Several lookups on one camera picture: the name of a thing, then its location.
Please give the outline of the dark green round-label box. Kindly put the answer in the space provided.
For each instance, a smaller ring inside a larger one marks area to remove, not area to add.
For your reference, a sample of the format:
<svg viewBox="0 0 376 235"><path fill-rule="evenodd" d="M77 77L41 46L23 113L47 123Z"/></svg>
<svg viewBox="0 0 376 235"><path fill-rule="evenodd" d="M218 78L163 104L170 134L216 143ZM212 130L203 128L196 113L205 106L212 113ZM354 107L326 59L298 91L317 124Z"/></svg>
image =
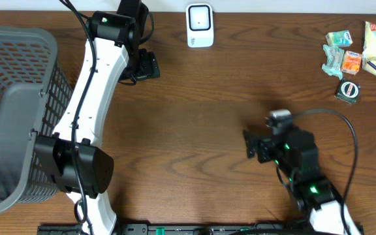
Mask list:
<svg viewBox="0 0 376 235"><path fill-rule="evenodd" d="M349 104L355 104L360 96L360 85L346 79L342 79L336 90L335 97Z"/></svg>

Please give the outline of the teal wrapper packet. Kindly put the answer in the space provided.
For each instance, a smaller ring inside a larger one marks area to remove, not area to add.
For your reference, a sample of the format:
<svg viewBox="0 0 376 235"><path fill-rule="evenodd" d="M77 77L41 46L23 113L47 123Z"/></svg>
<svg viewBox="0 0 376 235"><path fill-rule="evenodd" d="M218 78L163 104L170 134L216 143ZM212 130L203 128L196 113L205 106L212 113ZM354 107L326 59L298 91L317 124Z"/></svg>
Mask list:
<svg viewBox="0 0 376 235"><path fill-rule="evenodd" d="M329 76L336 76L342 80L341 64L345 51L337 46L329 46L327 44L324 44L322 48L327 57L327 62L322 65L322 70Z"/></svg>

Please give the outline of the orange snack packet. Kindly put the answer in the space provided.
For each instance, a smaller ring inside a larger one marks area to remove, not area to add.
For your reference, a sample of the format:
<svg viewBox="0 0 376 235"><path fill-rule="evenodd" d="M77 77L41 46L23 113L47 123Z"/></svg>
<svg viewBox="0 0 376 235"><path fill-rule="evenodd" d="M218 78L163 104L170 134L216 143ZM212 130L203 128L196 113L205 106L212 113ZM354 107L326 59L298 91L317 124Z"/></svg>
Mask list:
<svg viewBox="0 0 376 235"><path fill-rule="evenodd" d="M341 64L341 71L356 75L362 64L362 55L352 51L346 51Z"/></svg>

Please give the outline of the green tissue pack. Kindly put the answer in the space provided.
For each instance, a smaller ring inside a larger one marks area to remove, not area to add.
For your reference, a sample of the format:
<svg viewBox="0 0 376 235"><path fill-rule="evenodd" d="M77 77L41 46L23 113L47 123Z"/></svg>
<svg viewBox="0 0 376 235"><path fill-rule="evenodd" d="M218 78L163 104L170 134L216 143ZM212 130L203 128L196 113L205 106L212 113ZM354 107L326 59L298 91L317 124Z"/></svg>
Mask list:
<svg viewBox="0 0 376 235"><path fill-rule="evenodd" d="M326 41L329 46L339 48L348 47L353 43L349 30L329 32L326 34Z"/></svg>

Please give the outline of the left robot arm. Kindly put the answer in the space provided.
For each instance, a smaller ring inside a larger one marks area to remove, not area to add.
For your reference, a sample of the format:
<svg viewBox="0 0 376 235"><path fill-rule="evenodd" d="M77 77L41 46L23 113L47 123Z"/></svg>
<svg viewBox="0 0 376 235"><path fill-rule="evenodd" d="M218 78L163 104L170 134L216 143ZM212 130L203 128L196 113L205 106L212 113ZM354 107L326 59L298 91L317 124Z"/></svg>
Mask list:
<svg viewBox="0 0 376 235"><path fill-rule="evenodd" d="M84 24L86 54L71 100L52 134L35 144L44 173L72 200L78 223L40 226L38 234L114 233L117 215L107 193L114 160L101 149L104 122L118 83L160 76L155 54L140 48L152 19L144 8L96 11Z"/></svg>

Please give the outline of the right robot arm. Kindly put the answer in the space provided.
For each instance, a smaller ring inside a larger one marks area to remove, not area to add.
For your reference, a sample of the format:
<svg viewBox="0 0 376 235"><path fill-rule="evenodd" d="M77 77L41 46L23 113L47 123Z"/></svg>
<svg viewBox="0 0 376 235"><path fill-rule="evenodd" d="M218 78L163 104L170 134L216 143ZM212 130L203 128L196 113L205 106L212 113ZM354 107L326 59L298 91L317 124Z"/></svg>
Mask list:
<svg viewBox="0 0 376 235"><path fill-rule="evenodd" d="M333 183L322 172L319 149L312 133L289 127L271 136L244 131L247 156L260 163L275 163L277 174L284 173L294 204L303 212L306 225L327 234L363 234L353 221Z"/></svg>

